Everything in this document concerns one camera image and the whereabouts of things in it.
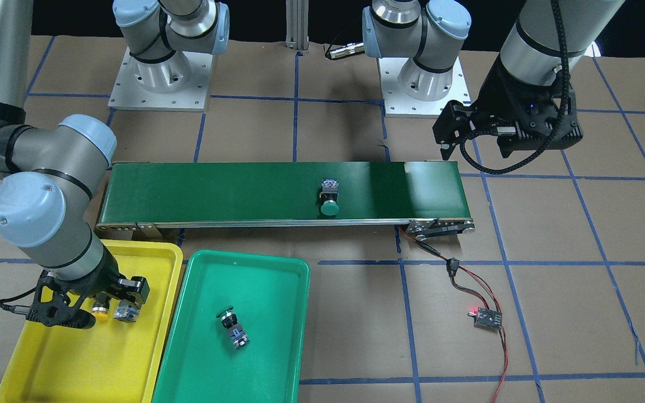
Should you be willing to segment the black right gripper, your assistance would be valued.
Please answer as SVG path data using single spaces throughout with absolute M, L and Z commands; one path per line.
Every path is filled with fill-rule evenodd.
M 94 300 L 122 300 L 141 306 L 150 295 L 145 277 L 124 277 L 117 269 L 95 269 L 75 280 L 64 280 L 48 270 L 41 271 L 33 289 L 34 300 L 25 308 L 25 319 L 46 327 L 90 329 L 96 324 L 91 313 Z

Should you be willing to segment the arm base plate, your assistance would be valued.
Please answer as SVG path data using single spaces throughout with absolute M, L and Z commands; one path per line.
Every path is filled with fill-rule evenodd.
M 451 100 L 471 105 L 461 62 L 440 74 L 423 71 L 405 57 L 378 59 L 385 113 L 398 118 L 437 118 Z
M 205 112 L 215 57 L 182 53 L 159 64 L 134 59 L 127 50 L 111 91 L 115 110 Z

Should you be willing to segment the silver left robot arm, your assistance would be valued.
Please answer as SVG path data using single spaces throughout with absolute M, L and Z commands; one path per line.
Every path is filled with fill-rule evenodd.
M 493 136 L 507 158 L 570 148 L 583 139 L 571 70 L 611 21 L 621 1 L 527 1 L 520 10 L 477 98 L 450 100 L 433 125 L 441 158 L 468 141 Z M 452 81 L 453 66 L 473 28 L 456 1 L 373 1 L 362 11 L 362 40 L 370 57 L 405 59 L 399 83 L 415 99 L 438 100 Z

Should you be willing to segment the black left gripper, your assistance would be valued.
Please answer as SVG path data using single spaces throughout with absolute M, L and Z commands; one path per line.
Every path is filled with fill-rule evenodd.
M 496 125 L 516 130 L 497 138 L 504 158 L 515 151 L 538 150 L 556 123 L 562 84 L 560 72 L 551 85 L 531 85 L 513 77 L 502 62 L 494 62 L 473 106 L 450 100 L 441 110 L 432 127 L 441 158 L 448 161 L 455 147 L 466 141 L 473 132 L 471 121 L 479 129 Z

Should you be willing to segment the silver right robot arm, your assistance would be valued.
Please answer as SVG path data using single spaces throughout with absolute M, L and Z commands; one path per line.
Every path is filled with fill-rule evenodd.
M 88 115 L 46 130 L 25 123 L 26 62 L 32 1 L 0 1 L 0 235 L 43 268 L 28 306 L 0 308 L 44 326 L 89 329 L 119 301 L 114 318 L 133 323 L 150 293 L 144 277 L 126 278 L 83 215 L 117 140 Z

